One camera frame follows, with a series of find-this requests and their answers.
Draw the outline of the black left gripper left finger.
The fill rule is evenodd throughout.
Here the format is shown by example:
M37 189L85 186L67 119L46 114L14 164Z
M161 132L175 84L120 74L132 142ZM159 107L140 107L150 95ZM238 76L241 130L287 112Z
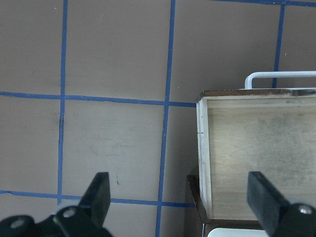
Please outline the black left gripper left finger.
M2 237L111 237L103 227L110 198L109 174L98 172L76 205L59 208L36 223L30 215L15 215L0 222Z

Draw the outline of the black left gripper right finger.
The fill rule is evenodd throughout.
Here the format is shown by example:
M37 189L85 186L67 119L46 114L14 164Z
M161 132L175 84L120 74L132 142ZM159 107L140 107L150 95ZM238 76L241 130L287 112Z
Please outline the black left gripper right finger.
M259 171L248 173L247 203L270 237L314 237L316 209L303 202L290 202Z

